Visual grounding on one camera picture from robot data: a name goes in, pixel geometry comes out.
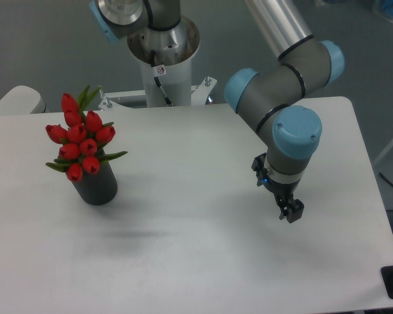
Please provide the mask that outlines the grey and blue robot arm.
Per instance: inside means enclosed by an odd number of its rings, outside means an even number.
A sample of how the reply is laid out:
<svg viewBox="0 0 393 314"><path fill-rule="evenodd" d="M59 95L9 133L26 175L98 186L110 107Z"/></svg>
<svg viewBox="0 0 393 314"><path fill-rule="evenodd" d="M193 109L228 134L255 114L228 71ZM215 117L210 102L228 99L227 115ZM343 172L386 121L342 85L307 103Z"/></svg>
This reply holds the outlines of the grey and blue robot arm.
<svg viewBox="0 0 393 314"><path fill-rule="evenodd" d="M258 185L274 195L281 218L295 222L304 205L293 193L322 134L318 115L299 101L337 79L345 59L333 42L315 39L291 1L246 5L279 66L268 75L239 70L224 97L267 146L252 164ZM200 35L179 1L92 1L89 7L105 37L126 39L140 62L148 107L191 104L191 59Z"/></svg>

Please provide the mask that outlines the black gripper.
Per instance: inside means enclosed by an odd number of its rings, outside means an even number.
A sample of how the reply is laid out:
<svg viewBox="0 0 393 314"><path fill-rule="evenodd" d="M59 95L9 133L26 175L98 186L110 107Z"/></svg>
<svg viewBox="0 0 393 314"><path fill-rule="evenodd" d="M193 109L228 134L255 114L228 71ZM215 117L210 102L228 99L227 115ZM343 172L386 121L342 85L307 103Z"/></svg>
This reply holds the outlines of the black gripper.
<svg viewBox="0 0 393 314"><path fill-rule="evenodd" d="M296 183L279 183L272 177L272 169L266 166L266 154L256 156L252 163L252 170L257 177L257 186L264 186L269 192L274 194L276 202L280 208L280 220L287 219L293 223L302 217L304 203L293 198L293 192L298 185Z"/></svg>

